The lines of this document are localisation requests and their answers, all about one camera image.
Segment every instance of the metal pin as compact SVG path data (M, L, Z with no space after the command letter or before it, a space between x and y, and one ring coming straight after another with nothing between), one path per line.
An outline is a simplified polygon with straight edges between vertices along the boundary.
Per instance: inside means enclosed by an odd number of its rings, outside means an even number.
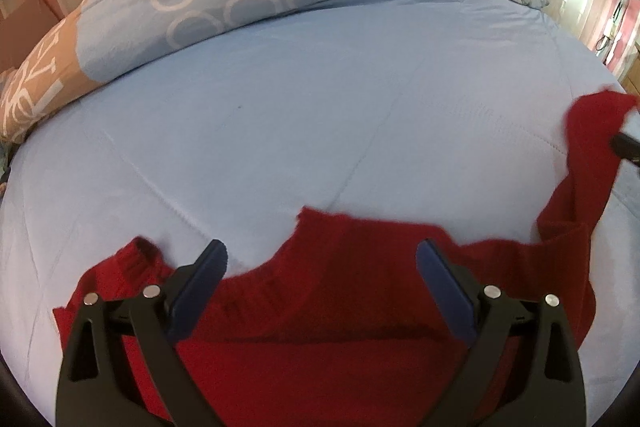
M87 306L93 306L98 301L98 294L96 292L87 293L82 299L82 302Z
M158 286L157 284L150 284L142 290L142 295L144 295L147 299L158 297L160 295L160 286Z
M498 286L494 286L490 284L489 286L484 287L484 294L490 299L497 299L500 295L502 295L502 291Z
M558 296L553 295L553 293L549 293L549 295L545 297L545 302L549 306L552 306L553 308L555 308L560 303L560 299L558 298Z

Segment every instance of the mattress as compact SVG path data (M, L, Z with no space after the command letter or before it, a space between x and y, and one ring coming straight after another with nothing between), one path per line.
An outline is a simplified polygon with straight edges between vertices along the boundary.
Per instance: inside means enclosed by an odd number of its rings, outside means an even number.
M2 354L52 422L51 310L136 235L176 266L220 239L228 276L268 260L303 205L434 223L459 243L535 241L566 174L562 117L612 84L580 42L509 0L332 0L160 58L18 151L0 206ZM623 165L591 252L590 423L640 360L638 216Z

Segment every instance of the red garment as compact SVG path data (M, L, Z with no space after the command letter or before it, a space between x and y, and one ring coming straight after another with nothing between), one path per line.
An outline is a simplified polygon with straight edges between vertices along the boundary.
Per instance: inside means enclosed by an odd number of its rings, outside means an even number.
M609 139L635 103L604 91L569 111L569 174L538 218L536 245L460 247L439 227L304 208L276 255L223 280L193 336L178 344L193 380L230 427L415 427L466 353L418 275L415 249L426 237L510 296L558 295L580 344L595 312L590 236L620 163ZM54 310L63 346L86 293L125 298L171 272L142 238L89 270L67 307ZM145 404L166 417L135 341L126 347ZM495 408L512 356L510 349L479 414Z

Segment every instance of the bed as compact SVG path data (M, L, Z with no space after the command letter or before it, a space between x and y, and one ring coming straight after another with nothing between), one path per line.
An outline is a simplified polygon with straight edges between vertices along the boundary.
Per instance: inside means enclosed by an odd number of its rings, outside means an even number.
M565 174L562 116L615 80L524 4L320 0L213 38L175 32L196 43L95 73L117 80L33 131L0 206L0 348L29 401L53 423L50 311L135 235L174 266L223 239L230 276L268 260L304 205L535 241ZM625 131L640 137L640 116ZM590 425L621 425L603 421L640 360L638 219L624 164L591 250Z

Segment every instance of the red fabric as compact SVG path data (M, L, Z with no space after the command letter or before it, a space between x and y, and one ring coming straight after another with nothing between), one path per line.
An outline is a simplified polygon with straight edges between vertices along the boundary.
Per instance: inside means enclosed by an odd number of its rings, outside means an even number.
M304 208L276 255L223 280L193 336L178 344L194 381L230 427L415 427L465 356L415 267L426 237L510 296L558 295L580 344L595 312L590 236L620 163L609 139L635 103L604 91L569 111L569 174L538 218L536 245L492 239L460 247L431 225ZM133 240L89 270L68 306L54 310L63 345L86 293L132 296L171 272L152 244ZM146 405L166 417L135 341L126 347ZM495 408L513 347L479 414Z

